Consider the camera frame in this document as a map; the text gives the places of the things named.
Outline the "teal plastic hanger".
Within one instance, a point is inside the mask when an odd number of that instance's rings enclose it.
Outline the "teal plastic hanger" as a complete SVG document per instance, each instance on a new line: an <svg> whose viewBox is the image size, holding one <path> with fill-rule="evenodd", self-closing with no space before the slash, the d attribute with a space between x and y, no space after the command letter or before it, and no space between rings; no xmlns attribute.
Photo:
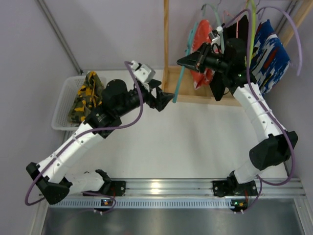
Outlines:
<svg viewBox="0 0 313 235"><path fill-rule="evenodd" d="M193 28L189 32L188 40L187 40L187 48L185 50L185 56L189 55L190 52L191 52L192 43L193 43L194 36L195 36L195 33L196 33L198 25L199 25L199 23L195 22ZM181 70L180 70L179 78L178 78L178 81L177 81L177 84L176 84L176 88L175 88L173 103L177 102L180 85L181 85L181 82L182 82L182 79L183 79L183 75L184 75L184 70L185 70L185 66L182 66Z"/></svg>

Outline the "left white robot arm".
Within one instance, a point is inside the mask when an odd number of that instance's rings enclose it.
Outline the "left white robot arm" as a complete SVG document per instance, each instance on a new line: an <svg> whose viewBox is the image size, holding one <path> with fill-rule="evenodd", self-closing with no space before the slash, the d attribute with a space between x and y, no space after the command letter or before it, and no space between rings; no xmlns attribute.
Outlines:
<svg viewBox="0 0 313 235"><path fill-rule="evenodd" d="M137 80L134 89L128 90L123 80L110 81L102 91L102 103L92 109L72 136L49 157L26 167L33 185L38 187L49 204L57 204L70 194L93 192L104 195L110 191L112 180L103 170L86 171L74 176L67 172L113 130L128 127L122 125L122 116L136 108L140 108L142 113L144 104L162 111L174 94L164 92L160 84L154 79L146 85Z"/></svg>

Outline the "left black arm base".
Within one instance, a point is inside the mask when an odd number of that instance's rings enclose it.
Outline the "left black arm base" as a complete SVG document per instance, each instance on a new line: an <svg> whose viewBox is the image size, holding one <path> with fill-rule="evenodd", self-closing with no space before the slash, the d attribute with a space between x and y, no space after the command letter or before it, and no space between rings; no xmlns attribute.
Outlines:
<svg viewBox="0 0 313 235"><path fill-rule="evenodd" d="M126 181L117 181L113 180L109 185L104 185L98 191L85 191L83 192L84 196L123 196L126 191Z"/></svg>

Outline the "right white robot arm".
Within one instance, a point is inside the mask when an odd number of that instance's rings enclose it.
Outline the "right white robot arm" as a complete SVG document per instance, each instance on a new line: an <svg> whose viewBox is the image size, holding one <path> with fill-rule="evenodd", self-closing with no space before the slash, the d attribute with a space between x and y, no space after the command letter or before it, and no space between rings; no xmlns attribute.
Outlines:
<svg viewBox="0 0 313 235"><path fill-rule="evenodd" d="M210 85L214 98L219 101L228 89L243 107L257 136L258 143L250 149L249 159L232 171L224 181L214 181L214 194L218 197L240 195L245 190L257 195L255 178L294 156L298 141L295 131L287 131L275 118L263 99L259 86L248 69L248 53L243 40L227 40L224 53L217 53L209 43L177 60L177 64L190 71L215 71Z"/></svg>

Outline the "camouflage trousers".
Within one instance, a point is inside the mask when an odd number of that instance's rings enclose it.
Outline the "camouflage trousers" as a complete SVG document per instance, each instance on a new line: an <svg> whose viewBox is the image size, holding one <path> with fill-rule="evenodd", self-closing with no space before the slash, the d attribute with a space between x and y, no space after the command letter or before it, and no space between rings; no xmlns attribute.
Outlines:
<svg viewBox="0 0 313 235"><path fill-rule="evenodd" d="M80 87L69 110L67 121L70 123L81 123L91 111L102 104L101 93L104 85L95 71L89 72L83 85Z"/></svg>

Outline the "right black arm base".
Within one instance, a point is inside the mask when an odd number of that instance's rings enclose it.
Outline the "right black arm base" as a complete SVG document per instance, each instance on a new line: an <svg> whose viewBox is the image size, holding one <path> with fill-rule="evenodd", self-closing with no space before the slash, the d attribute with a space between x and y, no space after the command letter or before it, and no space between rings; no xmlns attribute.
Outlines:
<svg viewBox="0 0 313 235"><path fill-rule="evenodd" d="M255 181L244 184L232 183L228 180L217 180L212 182L213 194L217 197L226 196L257 196L258 191Z"/></svg>

